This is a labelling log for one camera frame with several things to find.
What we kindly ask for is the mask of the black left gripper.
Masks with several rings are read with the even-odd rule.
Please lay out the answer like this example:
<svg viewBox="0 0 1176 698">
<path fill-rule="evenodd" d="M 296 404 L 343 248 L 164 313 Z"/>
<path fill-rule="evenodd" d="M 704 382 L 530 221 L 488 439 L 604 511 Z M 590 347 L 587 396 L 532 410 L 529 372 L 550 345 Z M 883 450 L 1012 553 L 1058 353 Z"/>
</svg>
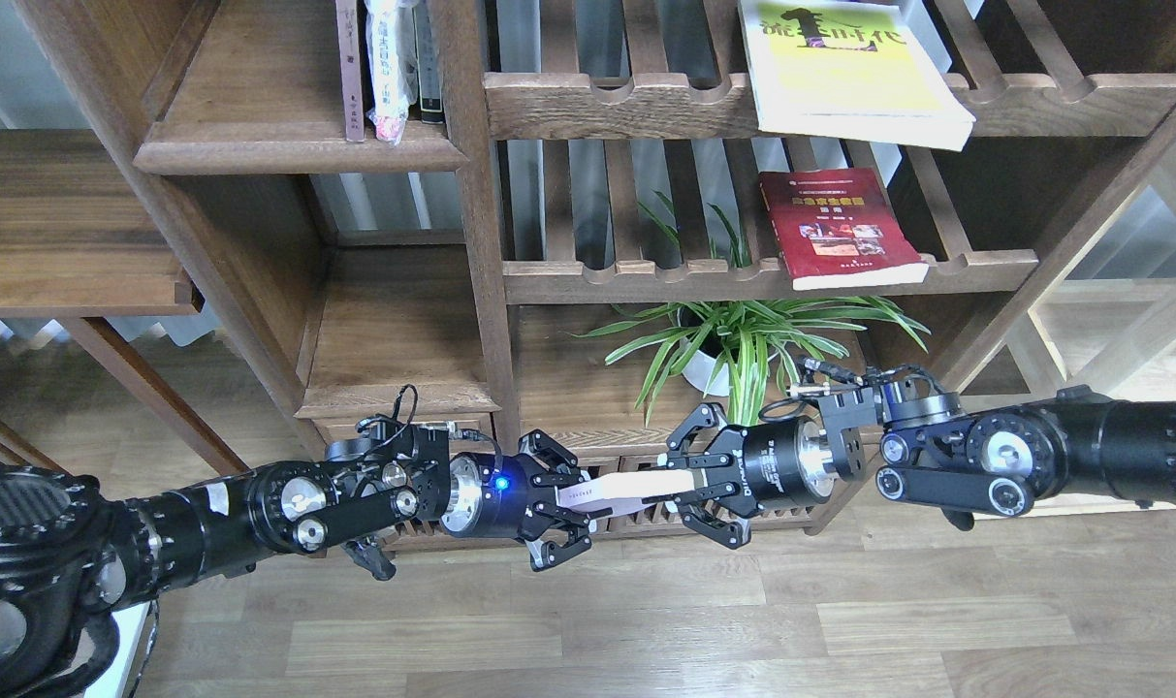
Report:
<svg viewBox="0 0 1176 698">
<path fill-rule="evenodd" d="M 588 472 L 577 456 L 542 429 L 520 439 L 520 454 L 459 454 L 450 459 L 450 498 L 441 526 L 459 538 L 522 541 L 533 571 L 560 565 L 592 546 L 592 519 L 564 509 L 562 488 Z"/>
</svg>

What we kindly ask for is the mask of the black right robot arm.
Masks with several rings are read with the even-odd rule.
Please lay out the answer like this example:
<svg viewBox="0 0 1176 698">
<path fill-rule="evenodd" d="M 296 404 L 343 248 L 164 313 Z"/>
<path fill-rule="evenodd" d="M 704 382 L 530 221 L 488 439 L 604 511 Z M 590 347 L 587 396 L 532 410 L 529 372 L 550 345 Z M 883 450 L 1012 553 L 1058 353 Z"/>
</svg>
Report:
<svg viewBox="0 0 1176 698">
<path fill-rule="evenodd" d="M 871 425 L 883 428 L 880 494 L 938 508 L 961 530 L 974 514 L 1018 517 L 1058 494 L 1176 504 L 1176 401 L 1112 400 L 1073 385 L 965 414 L 920 365 L 854 374 L 808 357 L 796 364 L 830 380 L 799 396 L 816 417 L 729 427 L 723 408 L 703 403 L 671 432 L 657 465 L 691 477 L 671 495 L 686 526 L 734 549 L 757 514 L 826 503 L 840 479 L 864 478 L 858 431 Z"/>
</svg>

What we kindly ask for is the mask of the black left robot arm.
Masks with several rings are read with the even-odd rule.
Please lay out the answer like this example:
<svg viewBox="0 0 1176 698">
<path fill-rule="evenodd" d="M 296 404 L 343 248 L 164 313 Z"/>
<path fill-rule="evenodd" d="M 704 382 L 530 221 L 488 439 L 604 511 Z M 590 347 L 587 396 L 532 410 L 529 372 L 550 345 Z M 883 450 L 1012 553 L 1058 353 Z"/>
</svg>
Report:
<svg viewBox="0 0 1176 698">
<path fill-rule="evenodd" d="M 590 517 L 607 514 L 570 503 L 588 476 L 542 431 L 513 457 L 452 457 L 448 428 L 397 412 L 358 432 L 320 462 L 283 459 L 122 502 L 88 476 L 0 465 L 0 697 L 78 693 L 116 653 L 114 610 L 249 573 L 276 553 L 339 545 L 387 580 L 396 570 L 380 531 L 441 521 L 457 536 L 524 542 L 542 570 L 587 551 Z"/>
</svg>

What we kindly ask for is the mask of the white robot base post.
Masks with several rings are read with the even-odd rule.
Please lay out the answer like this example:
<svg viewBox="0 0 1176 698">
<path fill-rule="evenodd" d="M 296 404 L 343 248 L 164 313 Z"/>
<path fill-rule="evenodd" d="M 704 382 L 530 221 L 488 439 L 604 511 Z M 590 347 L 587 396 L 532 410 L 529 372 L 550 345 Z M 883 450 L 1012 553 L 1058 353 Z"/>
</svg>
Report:
<svg viewBox="0 0 1176 698">
<path fill-rule="evenodd" d="M 114 610 L 111 619 L 116 624 L 116 650 L 103 673 L 75 697 L 134 697 L 143 679 L 158 639 L 159 602 Z"/>
</svg>

